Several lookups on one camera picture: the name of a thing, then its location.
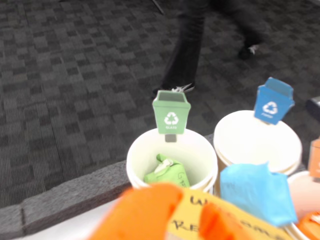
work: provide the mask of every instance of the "white table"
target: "white table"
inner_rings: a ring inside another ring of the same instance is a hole
[[[16,240],[86,240],[99,226],[117,200],[61,222],[34,235]]]

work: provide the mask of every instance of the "recycling symbol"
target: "recycling symbol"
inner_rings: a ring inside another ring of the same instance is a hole
[[[168,115],[165,117],[164,122],[167,125],[176,125],[179,122],[179,119],[174,112],[169,112]]]
[[[263,111],[266,112],[267,114],[274,115],[278,113],[278,106],[274,101],[271,101],[263,106]]]

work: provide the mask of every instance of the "gray carpet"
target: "gray carpet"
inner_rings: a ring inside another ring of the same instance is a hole
[[[211,134],[252,110],[273,76],[294,87],[285,118],[308,159],[320,124],[305,111],[319,95],[320,7],[307,0],[251,0],[269,35],[255,59],[236,58],[241,36],[209,12],[188,128]],[[177,39],[177,3],[160,0],[0,2],[0,208],[123,161],[154,128],[151,89]]]

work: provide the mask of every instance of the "black shoe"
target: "black shoe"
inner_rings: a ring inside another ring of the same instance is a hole
[[[152,91],[152,99],[155,99],[157,97],[158,91],[160,90],[166,90],[166,91],[172,91],[177,93],[188,93],[191,92],[193,89],[195,89],[195,83],[190,83],[184,86],[176,86],[176,87],[159,87]]]
[[[247,60],[253,57],[256,54],[256,51],[258,50],[258,45],[252,45],[250,47],[243,47],[239,51],[238,57],[242,60]]]

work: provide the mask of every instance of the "yellow paper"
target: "yellow paper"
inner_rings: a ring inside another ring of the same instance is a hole
[[[184,197],[168,224],[168,232],[183,240],[202,240],[198,236],[198,226],[202,207],[207,202],[234,215],[255,240],[292,240],[284,230],[246,213],[233,204],[189,188],[184,188]]]

